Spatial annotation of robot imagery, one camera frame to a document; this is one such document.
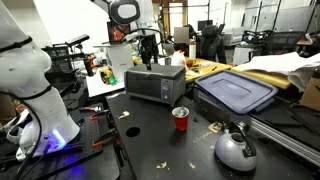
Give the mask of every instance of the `red plastic cup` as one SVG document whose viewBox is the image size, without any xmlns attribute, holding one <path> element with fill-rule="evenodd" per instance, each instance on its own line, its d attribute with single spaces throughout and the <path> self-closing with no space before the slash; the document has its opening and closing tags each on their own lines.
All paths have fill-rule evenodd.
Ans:
<svg viewBox="0 0 320 180">
<path fill-rule="evenodd" d="M 185 131 L 188 127 L 189 109 L 185 107 L 177 107 L 172 110 L 174 123 L 179 131 Z"/>
</svg>

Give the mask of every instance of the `silver kettle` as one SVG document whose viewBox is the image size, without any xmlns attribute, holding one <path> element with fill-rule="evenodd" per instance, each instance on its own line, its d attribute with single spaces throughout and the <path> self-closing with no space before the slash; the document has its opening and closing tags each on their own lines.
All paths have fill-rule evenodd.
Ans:
<svg viewBox="0 0 320 180">
<path fill-rule="evenodd" d="M 215 144 L 215 153 L 219 160 L 228 167 L 237 171 L 251 171 L 258 162 L 254 144 L 246 138 L 243 131 L 245 123 L 236 124 L 240 133 L 229 133 L 225 126 L 225 133 Z"/>
</svg>

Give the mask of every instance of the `kettle handle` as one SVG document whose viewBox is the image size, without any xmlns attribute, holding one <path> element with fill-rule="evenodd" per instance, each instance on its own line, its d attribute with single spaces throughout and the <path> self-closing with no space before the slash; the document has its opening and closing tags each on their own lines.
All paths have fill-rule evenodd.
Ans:
<svg viewBox="0 0 320 180">
<path fill-rule="evenodd" d="M 239 122 L 238 124 L 236 124 L 235 122 L 231 121 L 232 123 L 235 124 L 236 128 L 239 130 L 242 138 L 244 139 L 246 146 L 245 149 L 242 150 L 243 155 L 245 157 L 250 157 L 250 156 L 256 156 L 257 155 L 257 150 L 253 144 L 253 142 L 249 139 L 247 139 L 246 133 L 244 132 L 244 127 L 246 126 L 246 123 L 244 122 Z"/>
</svg>

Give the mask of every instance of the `plastic container lid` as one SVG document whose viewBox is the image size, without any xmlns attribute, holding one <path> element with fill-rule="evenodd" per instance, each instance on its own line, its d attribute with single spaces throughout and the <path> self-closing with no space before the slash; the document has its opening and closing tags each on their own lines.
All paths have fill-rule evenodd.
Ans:
<svg viewBox="0 0 320 180">
<path fill-rule="evenodd" d="M 219 71 L 196 80 L 196 86 L 238 114 L 266 106 L 278 89 L 260 80 L 231 71 Z"/>
</svg>

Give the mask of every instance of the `toaster oven window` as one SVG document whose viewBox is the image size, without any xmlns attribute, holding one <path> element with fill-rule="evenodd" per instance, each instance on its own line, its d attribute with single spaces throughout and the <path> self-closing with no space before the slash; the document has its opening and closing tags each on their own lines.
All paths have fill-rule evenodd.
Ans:
<svg viewBox="0 0 320 180">
<path fill-rule="evenodd" d="M 127 77 L 130 80 L 127 82 L 127 89 L 129 92 L 150 96 L 154 98 L 161 98 L 161 78 L 149 79 L 141 78 L 131 74 Z"/>
</svg>

